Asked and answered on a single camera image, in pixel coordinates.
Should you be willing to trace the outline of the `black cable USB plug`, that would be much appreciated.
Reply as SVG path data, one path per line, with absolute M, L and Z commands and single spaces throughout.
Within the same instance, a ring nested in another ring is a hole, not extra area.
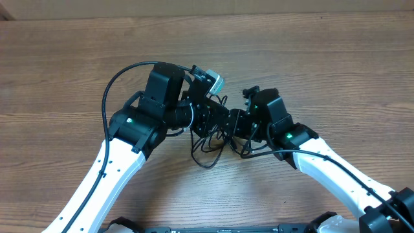
M 200 150 L 203 153 L 218 154 L 214 163 L 221 157 L 224 147 L 229 145 L 233 152 L 246 159 L 254 151 L 252 142 L 261 142 L 259 136 L 260 127 L 263 125 L 259 120 L 254 120 L 247 111 L 242 109 L 225 108 L 228 97 L 217 96 L 217 101 L 212 100 L 213 96 L 206 99 L 206 105 L 193 108 L 195 119 L 190 128 L 191 136 L 191 157 L 203 168 L 194 153 Z

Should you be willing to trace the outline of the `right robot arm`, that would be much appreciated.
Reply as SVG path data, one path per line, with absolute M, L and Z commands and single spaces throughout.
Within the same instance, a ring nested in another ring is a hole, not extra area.
M 246 110 L 233 110 L 232 135 L 245 139 L 240 156 L 274 155 L 312 177 L 354 216 L 346 219 L 326 212 L 307 224 L 305 232 L 412 232 L 413 190 L 397 192 L 370 178 L 339 156 L 314 130 L 295 123 L 277 89 L 243 90 Z M 269 150 L 253 149 L 265 141 Z

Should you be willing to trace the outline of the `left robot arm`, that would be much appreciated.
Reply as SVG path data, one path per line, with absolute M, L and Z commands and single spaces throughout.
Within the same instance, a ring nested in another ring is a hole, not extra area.
M 97 232 L 125 185 L 142 168 L 169 129 L 196 126 L 197 107 L 217 95 L 224 78 L 197 66 L 151 61 L 144 91 L 136 92 L 110 119 L 108 90 L 102 98 L 105 139 L 87 175 L 45 232 Z

